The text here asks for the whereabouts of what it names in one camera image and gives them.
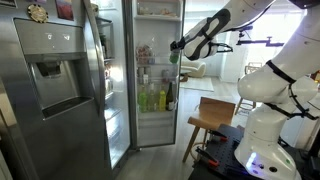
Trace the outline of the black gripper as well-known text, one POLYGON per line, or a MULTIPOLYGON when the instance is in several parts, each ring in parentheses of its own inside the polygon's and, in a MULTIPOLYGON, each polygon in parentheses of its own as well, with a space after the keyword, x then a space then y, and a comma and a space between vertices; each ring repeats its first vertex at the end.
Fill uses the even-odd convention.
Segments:
POLYGON ((184 38, 181 38, 179 41, 173 41, 171 44, 170 44, 170 50, 173 51, 173 50, 181 50, 183 49, 185 46, 185 39, 184 38))

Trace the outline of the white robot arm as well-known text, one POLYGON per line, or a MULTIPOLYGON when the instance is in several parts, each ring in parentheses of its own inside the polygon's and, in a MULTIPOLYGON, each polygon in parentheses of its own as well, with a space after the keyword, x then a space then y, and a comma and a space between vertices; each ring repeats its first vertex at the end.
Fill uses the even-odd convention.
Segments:
MULTIPOLYGON (((276 0, 230 0, 211 17, 200 21, 180 40, 170 44, 191 61, 217 52, 215 37, 257 20, 276 0)), ((259 102, 248 117, 236 160, 263 180, 301 180, 293 158, 278 144, 284 123, 294 116, 317 120, 303 105, 317 94, 310 75, 320 69, 320 0, 288 0, 307 14, 281 51, 238 82, 239 95, 259 102)))

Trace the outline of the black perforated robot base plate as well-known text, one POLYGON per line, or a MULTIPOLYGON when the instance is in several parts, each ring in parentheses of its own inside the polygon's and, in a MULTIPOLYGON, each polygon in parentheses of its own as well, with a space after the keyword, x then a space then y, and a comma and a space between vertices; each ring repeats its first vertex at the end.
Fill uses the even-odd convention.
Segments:
MULTIPOLYGON (((234 150, 243 136, 243 131, 228 125, 221 125, 217 131, 212 131, 212 140, 205 146, 216 160, 217 167, 209 166, 198 155, 193 165, 194 170, 188 180, 262 180, 250 175, 234 156, 234 150)), ((293 157, 301 180, 320 180, 319 158, 309 156, 307 152, 291 147, 282 138, 278 143, 293 157)))

